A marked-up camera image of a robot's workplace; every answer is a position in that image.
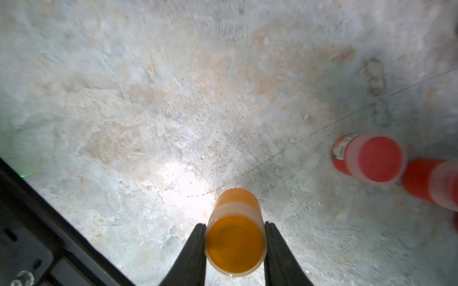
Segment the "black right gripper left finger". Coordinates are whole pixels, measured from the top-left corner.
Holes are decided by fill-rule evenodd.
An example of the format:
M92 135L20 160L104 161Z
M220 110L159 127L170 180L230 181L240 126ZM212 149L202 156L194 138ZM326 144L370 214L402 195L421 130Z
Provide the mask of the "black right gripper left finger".
M205 224L197 224L160 286L203 286L206 276Z

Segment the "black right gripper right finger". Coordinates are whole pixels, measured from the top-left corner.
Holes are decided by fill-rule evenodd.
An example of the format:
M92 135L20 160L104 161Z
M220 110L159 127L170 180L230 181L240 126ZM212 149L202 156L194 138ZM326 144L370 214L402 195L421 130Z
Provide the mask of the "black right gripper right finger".
M266 222L267 255L264 261L266 286L313 286L274 223Z

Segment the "orange paint can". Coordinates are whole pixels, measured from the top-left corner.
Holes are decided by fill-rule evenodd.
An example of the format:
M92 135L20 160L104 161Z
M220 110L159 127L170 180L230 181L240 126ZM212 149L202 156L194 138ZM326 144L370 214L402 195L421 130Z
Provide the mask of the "orange paint can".
M205 232L209 263L228 276L255 271L267 255L261 206L248 190L232 188L217 199Z

